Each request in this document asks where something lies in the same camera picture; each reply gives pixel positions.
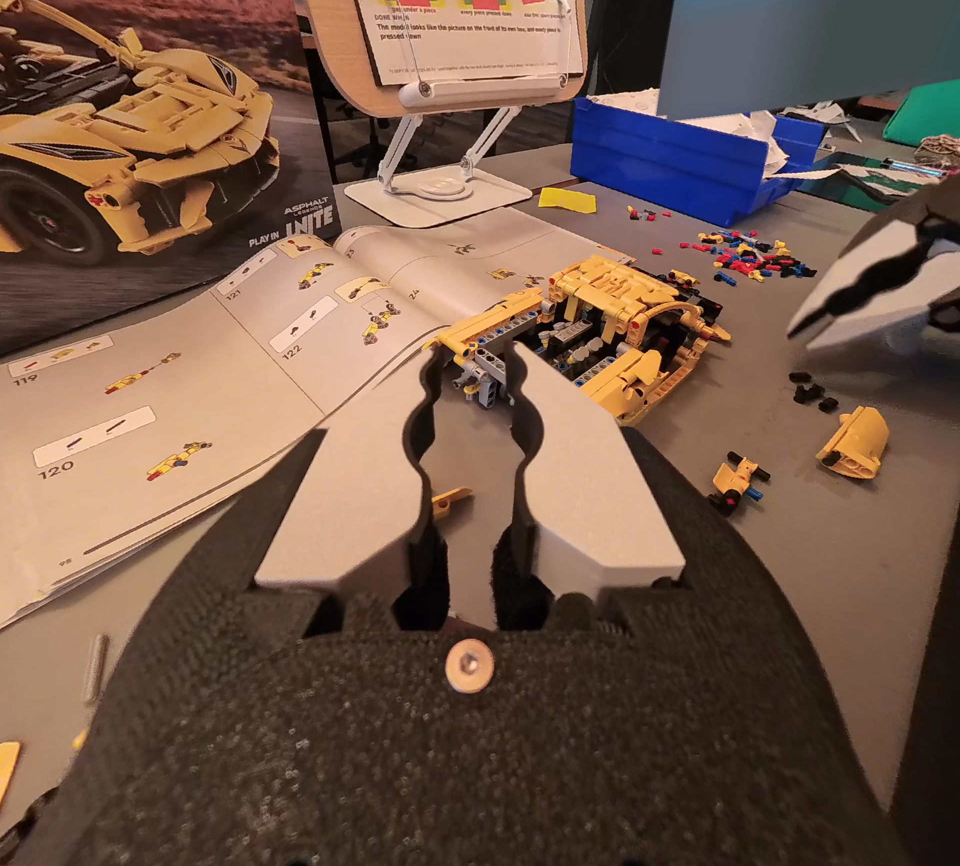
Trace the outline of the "small yellow black brick assembly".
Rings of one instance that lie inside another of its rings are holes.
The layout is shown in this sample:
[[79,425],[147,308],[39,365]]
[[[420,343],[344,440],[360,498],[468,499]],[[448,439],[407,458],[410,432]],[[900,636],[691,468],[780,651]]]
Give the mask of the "small yellow black brick assembly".
[[712,483],[715,490],[707,499],[717,512],[730,517],[743,499],[755,502],[762,500],[763,493],[754,487],[753,480],[768,483],[771,475],[758,463],[737,452],[727,452],[726,459],[726,463],[714,474]]

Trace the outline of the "grey desk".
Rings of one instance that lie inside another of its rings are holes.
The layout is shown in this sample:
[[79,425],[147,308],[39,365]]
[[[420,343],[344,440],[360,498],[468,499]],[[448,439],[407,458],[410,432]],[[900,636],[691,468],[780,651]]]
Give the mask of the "grey desk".
[[[681,584],[568,594],[503,629],[522,451],[441,370],[431,498],[438,630],[256,573],[330,425],[230,504],[87,586],[83,620],[2,633],[2,738],[22,799],[57,786],[12,864],[911,864],[886,818],[958,514],[958,337],[927,316],[821,353],[790,320],[866,224],[800,190],[743,224],[816,280],[702,290],[732,344],[637,428]],[[788,374],[813,385],[796,391]],[[823,396],[839,400],[827,415]],[[815,456],[874,407],[880,470]],[[770,473],[730,517],[733,451]],[[81,702],[95,634],[101,694]]]

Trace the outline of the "yellow sticky note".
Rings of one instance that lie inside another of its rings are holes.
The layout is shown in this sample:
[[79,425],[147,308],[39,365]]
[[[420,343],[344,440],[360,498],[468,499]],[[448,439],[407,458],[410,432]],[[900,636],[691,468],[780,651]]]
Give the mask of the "yellow sticky note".
[[582,215],[597,211],[596,197],[589,193],[560,187],[544,187],[538,194],[539,208],[562,209]]

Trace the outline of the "yellow brick car model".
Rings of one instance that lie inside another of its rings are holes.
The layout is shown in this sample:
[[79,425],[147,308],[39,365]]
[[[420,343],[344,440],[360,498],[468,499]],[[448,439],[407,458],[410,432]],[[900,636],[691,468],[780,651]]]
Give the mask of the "yellow brick car model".
[[728,344],[722,306],[684,273],[654,275],[594,255],[502,296],[428,344],[483,408],[508,396],[506,348],[523,344],[610,413],[636,427],[686,379],[709,343]]

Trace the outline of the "pile of small coloured pieces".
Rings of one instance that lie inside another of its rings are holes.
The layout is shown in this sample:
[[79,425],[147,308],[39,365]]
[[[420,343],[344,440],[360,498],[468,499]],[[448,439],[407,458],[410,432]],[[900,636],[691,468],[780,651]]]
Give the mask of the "pile of small coloured pieces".
[[764,240],[755,230],[716,226],[677,211],[631,202],[623,210],[638,229],[646,264],[660,280],[684,292],[702,288],[699,273],[730,287],[747,280],[811,279],[817,274],[784,241]]

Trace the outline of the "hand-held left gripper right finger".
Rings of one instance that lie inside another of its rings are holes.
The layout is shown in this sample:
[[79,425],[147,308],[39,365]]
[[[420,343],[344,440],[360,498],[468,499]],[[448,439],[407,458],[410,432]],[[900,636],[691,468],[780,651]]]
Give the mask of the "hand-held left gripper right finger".
[[522,344],[505,354],[510,434],[522,451],[503,534],[503,629],[534,630],[559,597],[671,588],[685,558],[630,440],[600,406]]

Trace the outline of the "blue plastic bin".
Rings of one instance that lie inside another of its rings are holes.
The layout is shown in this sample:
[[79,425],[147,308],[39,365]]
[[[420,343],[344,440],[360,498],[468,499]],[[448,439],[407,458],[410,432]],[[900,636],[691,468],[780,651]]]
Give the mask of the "blue plastic bin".
[[795,189],[824,126],[777,116],[774,147],[579,99],[570,172],[706,223],[731,226]]

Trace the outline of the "grey axle rod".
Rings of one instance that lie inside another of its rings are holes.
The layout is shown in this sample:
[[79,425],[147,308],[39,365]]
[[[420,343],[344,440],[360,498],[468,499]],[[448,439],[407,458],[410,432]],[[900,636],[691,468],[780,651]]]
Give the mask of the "grey axle rod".
[[107,657],[110,649],[110,636],[107,633],[100,632],[94,635],[91,644],[86,670],[83,675],[83,689],[81,691],[81,704],[91,706],[95,704],[101,694],[104,682]]

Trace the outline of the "scattered papers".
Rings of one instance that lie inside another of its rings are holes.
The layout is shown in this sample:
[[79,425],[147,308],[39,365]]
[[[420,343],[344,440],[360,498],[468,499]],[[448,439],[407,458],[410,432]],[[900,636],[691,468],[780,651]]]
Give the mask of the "scattered papers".
[[871,157],[842,151],[832,140],[827,144],[832,148],[823,151],[815,169],[830,172],[830,176],[816,190],[825,198],[847,204],[860,203],[865,208],[865,203],[870,201],[888,206],[912,196],[922,187],[958,176],[958,167],[921,165],[886,155]]

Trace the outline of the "green board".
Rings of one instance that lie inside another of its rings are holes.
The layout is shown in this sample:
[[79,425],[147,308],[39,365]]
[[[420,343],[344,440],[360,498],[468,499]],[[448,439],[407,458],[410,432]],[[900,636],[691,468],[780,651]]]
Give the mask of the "green board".
[[959,80],[911,89],[883,129],[882,138],[918,147],[930,137],[959,137]]

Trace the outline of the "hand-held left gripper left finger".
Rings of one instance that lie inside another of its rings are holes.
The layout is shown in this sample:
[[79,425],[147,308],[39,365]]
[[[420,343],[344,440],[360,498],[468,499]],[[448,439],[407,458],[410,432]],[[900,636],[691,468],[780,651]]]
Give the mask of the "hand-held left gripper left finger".
[[448,617],[448,548],[421,459],[435,439],[444,358],[426,348],[333,416],[255,582],[383,599],[403,629]]

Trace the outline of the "open instruction booklet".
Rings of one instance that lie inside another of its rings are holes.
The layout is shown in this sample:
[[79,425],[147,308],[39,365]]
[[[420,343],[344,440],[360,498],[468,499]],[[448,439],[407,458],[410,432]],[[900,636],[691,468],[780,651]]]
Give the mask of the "open instruction booklet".
[[514,209],[295,235],[170,312],[8,363],[2,626],[257,478],[439,330],[600,249]]

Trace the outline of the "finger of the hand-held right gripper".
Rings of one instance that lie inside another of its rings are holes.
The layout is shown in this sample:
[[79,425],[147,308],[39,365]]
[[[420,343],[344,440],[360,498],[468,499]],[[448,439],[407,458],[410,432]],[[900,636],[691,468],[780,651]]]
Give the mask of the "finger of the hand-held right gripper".
[[790,320],[788,338],[812,351],[923,318],[936,298],[958,289],[958,279],[958,251],[904,251],[871,262],[846,257]]
[[959,177],[923,187],[874,215],[846,245],[837,265],[863,264],[851,279],[842,279],[830,299],[872,299],[914,280],[933,246],[945,241],[958,246]]

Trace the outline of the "yellow curved panel piece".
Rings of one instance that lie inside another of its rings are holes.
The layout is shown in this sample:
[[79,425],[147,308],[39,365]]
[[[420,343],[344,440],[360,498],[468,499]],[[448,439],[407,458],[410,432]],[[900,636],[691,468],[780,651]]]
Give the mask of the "yellow curved panel piece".
[[860,406],[852,413],[841,415],[839,422],[839,428],[816,454],[816,460],[850,479],[875,479],[890,437],[882,414],[874,407]]

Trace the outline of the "toy car box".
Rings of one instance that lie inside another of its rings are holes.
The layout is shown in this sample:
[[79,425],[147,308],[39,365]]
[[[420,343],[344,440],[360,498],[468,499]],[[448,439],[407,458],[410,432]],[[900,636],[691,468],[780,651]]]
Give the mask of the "toy car box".
[[294,0],[2,0],[8,354],[341,225]]

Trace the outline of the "wooden document stand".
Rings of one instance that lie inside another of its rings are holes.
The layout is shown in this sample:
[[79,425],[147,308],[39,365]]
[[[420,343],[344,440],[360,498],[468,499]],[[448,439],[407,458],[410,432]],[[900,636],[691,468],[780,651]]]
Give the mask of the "wooden document stand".
[[[392,224],[421,229],[532,196],[528,189],[480,170],[479,163],[522,107],[566,102],[582,89],[588,65],[584,0],[577,0],[581,75],[415,80],[391,87],[378,85],[355,0],[305,2],[324,70],[347,101],[366,115],[400,119],[376,177],[346,187],[347,197]],[[397,175],[426,116],[481,109],[494,109],[494,115],[459,163]]]

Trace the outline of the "white plastic bags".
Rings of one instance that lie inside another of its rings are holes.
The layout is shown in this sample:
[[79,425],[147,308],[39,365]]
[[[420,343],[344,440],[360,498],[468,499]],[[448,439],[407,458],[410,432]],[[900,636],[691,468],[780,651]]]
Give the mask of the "white plastic bags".
[[[589,95],[587,98],[594,104],[606,105],[627,112],[665,119],[666,115],[659,112],[660,94],[658,88],[651,87],[638,92]],[[760,110],[751,113],[735,113],[680,121],[698,128],[711,129],[742,138],[761,141],[769,147],[774,147],[776,145],[774,130],[777,118],[777,116],[769,111]]]

